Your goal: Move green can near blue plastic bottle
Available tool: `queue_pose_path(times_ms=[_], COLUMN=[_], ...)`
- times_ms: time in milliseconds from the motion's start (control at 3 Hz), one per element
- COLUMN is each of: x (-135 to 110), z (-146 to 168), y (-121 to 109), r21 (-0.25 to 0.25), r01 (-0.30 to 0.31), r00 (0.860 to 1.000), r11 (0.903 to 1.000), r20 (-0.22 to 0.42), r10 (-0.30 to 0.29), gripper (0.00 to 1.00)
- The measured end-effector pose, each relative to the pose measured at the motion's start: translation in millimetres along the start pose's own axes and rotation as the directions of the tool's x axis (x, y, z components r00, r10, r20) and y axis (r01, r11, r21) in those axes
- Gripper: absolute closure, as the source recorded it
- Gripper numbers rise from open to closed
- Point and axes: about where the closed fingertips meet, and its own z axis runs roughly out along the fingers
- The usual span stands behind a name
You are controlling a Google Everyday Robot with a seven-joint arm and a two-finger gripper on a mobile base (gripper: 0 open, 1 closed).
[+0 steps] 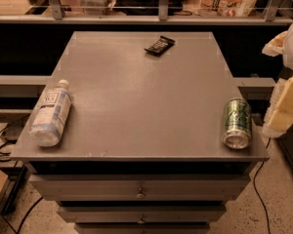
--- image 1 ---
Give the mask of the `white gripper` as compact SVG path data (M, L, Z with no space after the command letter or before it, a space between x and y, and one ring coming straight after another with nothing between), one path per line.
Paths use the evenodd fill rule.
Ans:
M286 31L277 34L267 43L262 53L276 57L285 54ZM270 106L268 107L262 128L266 137L277 138L283 135L293 125L293 76L288 80L279 78L272 90Z

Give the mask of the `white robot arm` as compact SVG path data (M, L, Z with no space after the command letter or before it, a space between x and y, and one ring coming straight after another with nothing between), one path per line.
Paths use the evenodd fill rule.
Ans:
M275 57L282 55L283 65L293 70L293 22L265 45L262 53ZM293 125L293 76L279 78L272 90L270 107L264 117L263 134L277 138Z

